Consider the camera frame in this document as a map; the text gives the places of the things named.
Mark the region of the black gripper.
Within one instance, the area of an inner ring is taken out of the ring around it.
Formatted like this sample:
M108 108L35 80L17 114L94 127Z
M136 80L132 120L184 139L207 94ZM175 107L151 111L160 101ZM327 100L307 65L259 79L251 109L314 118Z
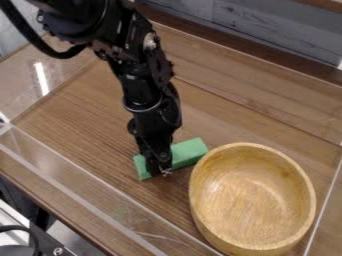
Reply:
M172 171L172 137L182 126L176 88L172 83L158 88L146 81L124 82L123 104L132 114L128 131L146 157L147 171L152 177L167 176Z

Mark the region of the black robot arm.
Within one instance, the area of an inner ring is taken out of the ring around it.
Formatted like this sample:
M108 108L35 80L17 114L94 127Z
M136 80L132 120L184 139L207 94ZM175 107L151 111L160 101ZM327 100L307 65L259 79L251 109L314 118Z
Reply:
M122 84L123 105L132 114L127 129L135 137L150 175L172 170L171 144L182 126L172 63L154 26L126 0L25 0L37 9L36 20L48 34L71 44L55 50L35 32L12 0L0 11L35 48L56 59L91 49L110 65Z

